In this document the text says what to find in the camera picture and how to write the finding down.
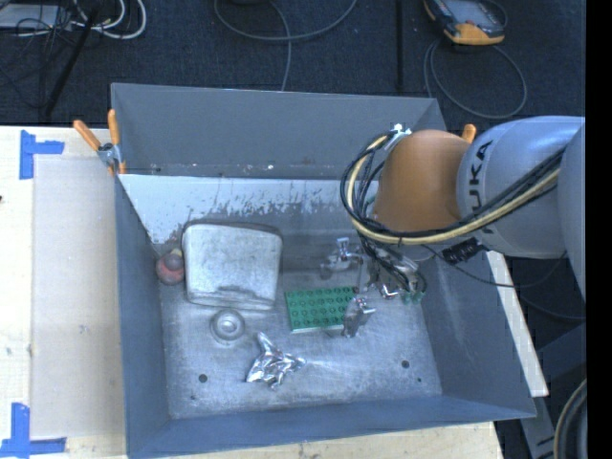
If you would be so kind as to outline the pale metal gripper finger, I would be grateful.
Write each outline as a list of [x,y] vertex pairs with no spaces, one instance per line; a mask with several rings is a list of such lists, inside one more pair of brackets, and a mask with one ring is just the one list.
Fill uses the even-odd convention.
[[343,315],[340,334],[346,338],[355,337],[377,309],[373,307],[365,295],[356,295],[348,303]]
[[335,273],[360,269],[364,263],[361,246],[352,245],[349,237],[336,240],[335,250],[319,265],[319,276],[330,278]]

